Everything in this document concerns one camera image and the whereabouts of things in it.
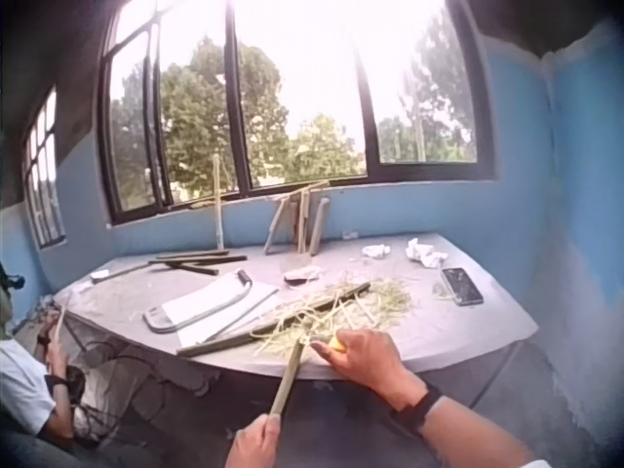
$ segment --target paper sheet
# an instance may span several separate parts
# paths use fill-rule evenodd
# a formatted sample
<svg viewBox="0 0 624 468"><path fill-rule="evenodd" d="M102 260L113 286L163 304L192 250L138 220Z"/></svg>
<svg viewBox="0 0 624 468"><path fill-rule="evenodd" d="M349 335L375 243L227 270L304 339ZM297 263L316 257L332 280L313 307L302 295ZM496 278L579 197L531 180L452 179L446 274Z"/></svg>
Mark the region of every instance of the paper sheet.
<svg viewBox="0 0 624 468"><path fill-rule="evenodd" d="M240 281L233 276L225 275L197 292L163 304L163 309L172 320L176 320L179 323L184 320L181 317L190 317L202 310L218 305L228 297L240 293L242 289L243 285L241 285ZM192 346L201 343L214 334L221 332L234 321L236 323L232 325L231 329L241 328L277 305L272 300L266 300L276 291L277 288L274 286L253 283L250 293L240 301L214 313L210 317L206 317L204 320L179 330L177 337L180 345Z"/></svg>

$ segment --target phone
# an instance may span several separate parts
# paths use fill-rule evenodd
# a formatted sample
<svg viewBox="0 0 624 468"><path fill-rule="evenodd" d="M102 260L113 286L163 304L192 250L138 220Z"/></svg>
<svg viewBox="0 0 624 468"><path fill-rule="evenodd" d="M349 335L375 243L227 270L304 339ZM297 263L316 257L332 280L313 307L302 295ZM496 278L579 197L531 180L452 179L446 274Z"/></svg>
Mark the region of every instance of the phone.
<svg viewBox="0 0 624 468"><path fill-rule="evenodd" d="M457 305L484 303L484 297L463 268L444 268L442 275Z"/></svg>

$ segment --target person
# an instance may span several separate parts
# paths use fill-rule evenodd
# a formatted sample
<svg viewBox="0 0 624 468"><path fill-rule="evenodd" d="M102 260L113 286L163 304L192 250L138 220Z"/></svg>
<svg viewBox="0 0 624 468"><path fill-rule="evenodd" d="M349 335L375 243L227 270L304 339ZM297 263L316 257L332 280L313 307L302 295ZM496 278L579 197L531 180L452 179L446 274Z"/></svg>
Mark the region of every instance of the person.
<svg viewBox="0 0 624 468"><path fill-rule="evenodd" d="M389 334L380 331L339 331L346 348L340 352L322 342L314 350L348 380L369 387L394 411L418 405L430 389L407 370ZM543 460L512 435L442 396L415 426L436 454L451 468L546 468ZM275 465L280 436L280 417L262 415L239 431L229 451L226 468L271 468Z"/></svg>
<svg viewBox="0 0 624 468"><path fill-rule="evenodd" d="M68 365L56 326L59 312L49 310L31 356L6 332L13 319L9 288L0 281L0 409L2 423L72 451L77 436L97 443L117 427L150 367L137 361L107 360L89 378Z"/></svg>

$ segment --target black window frame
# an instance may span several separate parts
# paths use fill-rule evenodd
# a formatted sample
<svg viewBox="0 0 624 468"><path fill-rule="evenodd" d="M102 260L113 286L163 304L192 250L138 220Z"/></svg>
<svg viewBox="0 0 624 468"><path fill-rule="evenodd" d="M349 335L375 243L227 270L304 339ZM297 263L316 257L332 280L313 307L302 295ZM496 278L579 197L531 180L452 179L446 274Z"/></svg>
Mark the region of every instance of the black window frame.
<svg viewBox="0 0 624 468"><path fill-rule="evenodd" d="M103 185L108 202L111 222L122 224L125 222L151 217L177 210L185 210L192 204L211 200L214 196L201 197L183 203L174 203L172 190L169 184L169 172L165 155L165 144L161 122L160 103L160 40L157 41L154 59L149 56L153 27L157 26L160 33L160 21L177 3L158 11L150 20L138 27L128 37L111 46L119 19L117 12L109 22L106 37L103 41L97 86L97 140L100 153L100 166L103 176ZM442 181L442 180L494 180L496 179L495 141L492 124L492 110L488 90L488 79L485 60L478 45L477 31L471 24L467 6L461 0L447 0L448 13L459 39L461 52L466 67L473 114L475 120L475 134L477 144L476 162L414 162L414 163L382 163L377 140L377 127L372 107L371 90L366 70L357 51L355 54L357 83L360 95L362 119L365 136L365 157L367 173L348 177L330 179L331 186L365 185L372 183L411 182L411 181ZM241 104L239 87L239 61L237 51L236 19L232 0L226 0L225 8L225 44L224 69L226 105L229 118L230 145L234 159L234 167L238 192L222 194L224 201L238 200L285 193L305 186L314 180L295 183L284 183L267 187L253 187L250 161L247 152L245 124ZM154 203L149 206L123 211L117 183L114 179L114 158L111 153L112 134L110 132L110 75L111 64L121 50L136 39L140 34L147 33L147 51L143 63L143 119L145 128L145 144L148 165L151 174L151 185ZM153 132L150 131L150 119L154 123Z"/></svg>
<svg viewBox="0 0 624 468"><path fill-rule="evenodd" d="M57 103L55 102L55 112L53 115L53 122L48 128L48 101L52 93L55 93L55 100L58 100L58 94L56 87L51 87L45 93L43 103L37 107L37 111L34 114L31 125L28 126L28 131L23 141L22 150L22 187L26 205L28 206L28 213L30 214L30 223L32 230L34 231L34 237L37 241L37 246L40 250L46 249L51 246L62 243L65 240L65 230L60 216L59 199L56 190L56 181L53 183L50 181L50 166L48 161L48 153L46 146L48 140L53 140L54 153L55 153L55 174L57 173ZM43 140L39 143L39 117L44 116L44 134ZM32 148L30 140L35 138L35 155L31 154ZM40 156L44 154L44 161L40 160ZM46 167L46 180L41 180L41 166ZM35 177L33 175L33 168L37 169L36 184L38 189L35 190ZM47 195L44 196L43 187L47 191ZM51 226L56 230L57 235L53 236Z"/></svg>

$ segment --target white table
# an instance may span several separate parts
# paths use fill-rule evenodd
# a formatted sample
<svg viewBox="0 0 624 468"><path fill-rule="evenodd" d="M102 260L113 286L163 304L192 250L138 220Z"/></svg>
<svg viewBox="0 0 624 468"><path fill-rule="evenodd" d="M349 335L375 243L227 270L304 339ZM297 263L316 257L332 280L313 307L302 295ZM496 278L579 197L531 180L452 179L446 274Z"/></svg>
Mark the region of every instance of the white table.
<svg viewBox="0 0 624 468"><path fill-rule="evenodd" d="M459 307L452 300L439 300L433 289L442 284L437 269L426 269L407 259L405 246L413 236L393 236L353 241L335 241L322 245L312 259L324 268L321 281L311 283L308 291L321 289L340 279L345 271L362 278L397 278L409 291L413 307L400 326L391 330L402 359L412 371L445 368L527 339L537 331L537 325L518 302L508 294L486 270L469 255L438 234L421 234L420 242L432 244L437 251L448 253L445 267L464 268L484 296L484 304ZM363 258L363 246L386 244L392 249L381 260ZM284 301L297 298L301 292L287 287L283 273L297 264L295 253L264 255L261 247L236 250L245 254L244 262L219 265L221 273L243 268L255 281L279 286L278 295ZM154 255L122 257L102 265L111 273L145 262ZM131 343L165 353L175 354L179 347L176 333L156 334L142 320L142 313L182 295L203 288L214 277L192 272L172 270L153 265L119 278L83 289L91 282L89 276L68 286L56 295L64 304L72 290L70 314L73 318ZM255 356L257 344L251 344L193 358L206 365L281 376L285 360L272 355ZM326 363L313 353L302 364L299 378L336 379Z"/></svg>

